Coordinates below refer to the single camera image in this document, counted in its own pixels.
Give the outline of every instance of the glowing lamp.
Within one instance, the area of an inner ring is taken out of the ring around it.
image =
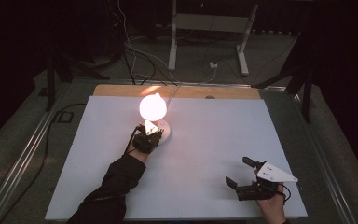
[[[156,93],[146,96],[139,104],[139,111],[145,120],[146,134],[150,135],[163,130],[159,143],[162,144],[170,136],[171,128],[164,116],[167,114],[167,105],[164,99]]]

